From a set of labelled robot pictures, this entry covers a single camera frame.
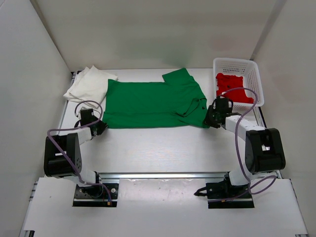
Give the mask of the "green t shirt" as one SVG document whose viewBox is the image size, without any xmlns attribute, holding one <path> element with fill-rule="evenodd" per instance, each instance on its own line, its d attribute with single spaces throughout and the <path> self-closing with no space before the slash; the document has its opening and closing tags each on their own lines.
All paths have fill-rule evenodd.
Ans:
<svg viewBox="0 0 316 237">
<path fill-rule="evenodd" d="M 207 98 L 186 69 L 162 82 L 108 81 L 103 122 L 111 129 L 194 126 L 208 128 Z"/>
</svg>

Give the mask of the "white t shirt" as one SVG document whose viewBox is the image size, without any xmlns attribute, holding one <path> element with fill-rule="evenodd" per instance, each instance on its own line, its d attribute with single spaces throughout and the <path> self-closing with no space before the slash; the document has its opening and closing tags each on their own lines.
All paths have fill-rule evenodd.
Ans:
<svg viewBox="0 0 316 237">
<path fill-rule="evenodd" d="M 100 104 L 106 96 L 110 79 L 118 80 L 118 77 L 94 66 L 85 67 L 63 97 L 77 103 L 92 100 Z"/>
</svg>

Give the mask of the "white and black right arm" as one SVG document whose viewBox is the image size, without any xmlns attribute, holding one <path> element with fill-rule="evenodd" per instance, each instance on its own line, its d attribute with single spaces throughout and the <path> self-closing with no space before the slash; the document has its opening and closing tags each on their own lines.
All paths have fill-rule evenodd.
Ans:
<svg viewBox="0 0 316 237">
<path fill-rule="evenodd" d="M 223 128 L 235 135 L 239 168 L 230 171 L 223 180 L 222 193 L 234 197 L 240 186 L 249 184 L 258 174 L 282 170 L 286 160 L 280 132 L 264 128 L 233 112 L 232 100 L 217 97 L 207 110 L 204 123 Z"/>
</svg>

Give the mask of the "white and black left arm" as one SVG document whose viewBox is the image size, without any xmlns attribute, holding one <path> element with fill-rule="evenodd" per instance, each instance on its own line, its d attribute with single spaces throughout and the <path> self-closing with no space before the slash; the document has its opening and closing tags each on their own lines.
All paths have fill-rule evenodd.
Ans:
<svg viewBox="0 0 316 237">
<path fill-rule="evenodd" d="M 81 108 L 75 127 L 47 131 L 44 151 L 44 173 L 47 177 L 64 178 L 86 188 L 93 198 L 108 188 L 96 171 L 87 169 L 81 158 L 80 146 L 101 135 L 107 124 L 94 115 L 93 109 Z"/>
</svg>

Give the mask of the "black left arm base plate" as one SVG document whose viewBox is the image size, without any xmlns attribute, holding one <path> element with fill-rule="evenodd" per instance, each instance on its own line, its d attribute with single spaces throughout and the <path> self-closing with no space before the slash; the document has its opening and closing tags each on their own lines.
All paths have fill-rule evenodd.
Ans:
<svg viewBox="0 0 316 237">
<path fill-rule="evenodd" d="M 108 193 L 103 186 L 80 187 L 76 185 L 73 206 L 74 207 L 117 207 L 119 195 L 119 179 L 102 180 L 111 194 L 111 202 Z"/>
</svg>

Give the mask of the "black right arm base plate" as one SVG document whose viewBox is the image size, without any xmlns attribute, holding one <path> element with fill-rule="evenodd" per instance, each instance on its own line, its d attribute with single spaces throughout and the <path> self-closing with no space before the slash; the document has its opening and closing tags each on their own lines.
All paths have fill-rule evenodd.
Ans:
<svg viewBox="0 0 316 237">
<path fill-rule="evenodd" d="M 198 189 L 197 197 L 207 197 L 209 209 L 245 209 L 254 208 L 252 195 L 248 185 L 232 186 L 229 182 L 206 183 Z"/>
</svg>

